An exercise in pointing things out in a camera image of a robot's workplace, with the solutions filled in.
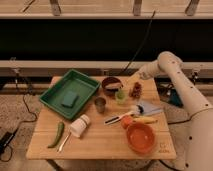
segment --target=green chili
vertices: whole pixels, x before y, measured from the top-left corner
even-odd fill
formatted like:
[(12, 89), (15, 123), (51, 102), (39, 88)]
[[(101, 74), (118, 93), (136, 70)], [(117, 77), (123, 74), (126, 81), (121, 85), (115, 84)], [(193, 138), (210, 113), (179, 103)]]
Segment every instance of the green chili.
[(63, 122), (59, 122), (58, 123), (58, 130), (57, 130), (57, 134), (55, 136), (54, 141), (52, 142), (52, 144), (48, 145), (48, 148), (54, 148), (58, 142), (60, 141), (62, 135), (64, 132), (64, 123)]

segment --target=paper cup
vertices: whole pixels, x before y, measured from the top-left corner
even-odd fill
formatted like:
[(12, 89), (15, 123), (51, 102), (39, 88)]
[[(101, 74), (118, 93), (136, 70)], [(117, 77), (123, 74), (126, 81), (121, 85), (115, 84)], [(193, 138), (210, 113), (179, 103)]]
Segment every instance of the paper cup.
[(90, 124), (90, 119), (87, 115), (82, 115), (70, 125), (70, 131), (73, 136), (80, 138), (86, 127)]

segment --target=brown bowl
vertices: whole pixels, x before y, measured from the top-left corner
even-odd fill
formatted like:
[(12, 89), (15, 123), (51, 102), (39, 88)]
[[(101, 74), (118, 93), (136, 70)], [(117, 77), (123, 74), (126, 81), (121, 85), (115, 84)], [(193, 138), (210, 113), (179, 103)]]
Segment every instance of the brown bowl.
[(105, 95), (114, 97), (115, 92), (118, 91), (118, 89), (112, 89), (112, 90), (106, 89), (106, 86), (111, 84), (111, 83), (121, 83), (121, 81), (116, 77), (106, 77), (102, 81), (101, 86), (102, 86), (102, 89), (103, 89), (103, 92), (104, 92)]

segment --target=black cable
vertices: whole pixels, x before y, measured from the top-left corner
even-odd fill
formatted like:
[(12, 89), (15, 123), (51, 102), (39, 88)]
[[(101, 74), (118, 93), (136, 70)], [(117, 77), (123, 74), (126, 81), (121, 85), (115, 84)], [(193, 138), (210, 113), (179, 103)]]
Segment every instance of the black cable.
[(152, 27), (152, 21), (153, 21), (153, 18), (155, 16), (155, 13), (156, 13), (156, 11), (153, 12), (153, 14), (152, 14), (152, 16), (150, 18), (150, 21), (149, 21), (148, 27), (146, 29), (146, 34), (144, 36), (144, 39), (142, 40), (142, 42), (141, 42), (140, 46), (138, 47), (137, 51), (135, 52), (133, 58), (129, 61), (129, 63), (127, 64), (127, 66), (117, 74), (118, 76), (121, 75), (121, 74), (123, 74), (129, 68), (129, 66), (131, 65), (131, 63), (135, 60), (135, 58), (138, 56), (138, 54), (143, 49), (143, 47), (144, 47), (144, 45), (145, 45), (145, 43), (147, 41), (147, 38), (149, 37), (149, 33), (150, 33), (150, 30), (151, 30), (151, 27)]
[[(16, 85), (16, 90), (18, 91), (19, 94), (21, 94), (21, 92), (20, 92), (20, 90), (19, 90), (19, 87), (18, 87), (18, 80), (17, 80), (17, 77), (16, 77), (16, 80), (15, 80), (15, 85)], [(38, 119), (36, 113), (30, 111), (29, 106), (28, 106), (28, 104), (27, 104), (27, 102), (26, 102), (26, 100), (25, 100), (25, 96), (26, 96), (26, 94), (24, 94), (24, 95), (22, 96), (22, 100), (23, 100), (23, 102), (24, 102), (25, 107), (27, 108), (28, 113), (30, 113), (31, 115), (33, 115), (33, 116), (34, 116), (34, 119), (32, 119), (32, 120), (23, 120), (23, 121), (20, 121), (19, 124), (18, 124), (18, 126), (17, 126), (17, 129), (19, 129), (19, 127), (21, 126), (22, 123), (32, 123), (32, 122), (37, 121), (37, 119)]]
[(13, 148), (10, 145), (8, 145), (8, 147), (10, 148), (10, 156), (7, 160), (2, 159), (0, 156), (0, 161), (2, 161), (2, 162), (9, 162), (13, 156)]
[(191, 121), (191, 118), (190, 118), (190, 119), (183, 120), (183, 121), (168, 122), (168, 125), (182, 124), (182, 123), (186, 123), (186, 122), (189, 122), (189, 121)]
[(163, 162), (163, 160), (159, 160), (159, 162), (164, 165), (166, 168), (170, 169), (170, 170), (174, 170), (174, 171), (182, 171), (182, 170), (179, 170), (179, 169), (175, 169), (169, 165), (167, 165), (166, 163)]

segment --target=floor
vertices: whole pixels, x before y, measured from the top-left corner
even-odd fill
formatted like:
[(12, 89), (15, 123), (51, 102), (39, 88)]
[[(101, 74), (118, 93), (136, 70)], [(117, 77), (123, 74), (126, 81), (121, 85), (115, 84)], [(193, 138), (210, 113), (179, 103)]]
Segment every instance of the floor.
[[(42, 107), (38, 101), (38, 95), (26, 96), (27, 104), (31, 111), (39, 114)], [(213, 103), (213, 96), (207, 97)], [(168, 121), (179, 121), (187, 118), (187, 113), (182, 108), (162, 102)], [(0, 137), (6, 131), (13, 131), (18, 122), (23, 119), (32, 119), (23, 104), (21, 95), (0, 95)], [(185, 166), (185, 149), (187, 147), (187, 131), (189, 123), (178, 125), (170, 125), (171, 136), (177, 152), (177, 158), (171, 161), (165, 161), (172, 167), (183, 170)], [(13, 147), (13, 155), (9, 162), (0, 161), (0, 170), (4, 171), (51, 171), (53, 170), (46, 161), (27, 160), (25, 157), (30, 139), (32, 136), (35, 123), (24, 123), (11, 142)], [(7, 149), (2, 156), (6, 159), (9, 155)], [(66, 171), (143, 171), (142, 169), (149, 161), (143, 160), (73, 160), (73, 161), (57, 161)], [(148, 171), (169, 171), (158, 161), (154, 162)]]

